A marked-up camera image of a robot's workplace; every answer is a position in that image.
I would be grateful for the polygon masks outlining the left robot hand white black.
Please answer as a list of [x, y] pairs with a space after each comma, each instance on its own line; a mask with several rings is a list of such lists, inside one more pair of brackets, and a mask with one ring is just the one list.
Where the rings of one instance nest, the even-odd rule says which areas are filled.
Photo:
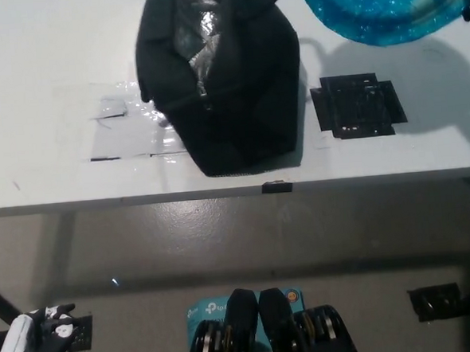
[[75, 308], [68, 303], [18, 315], [0, 331], [0, 352], [67, 352], [80, 322]]

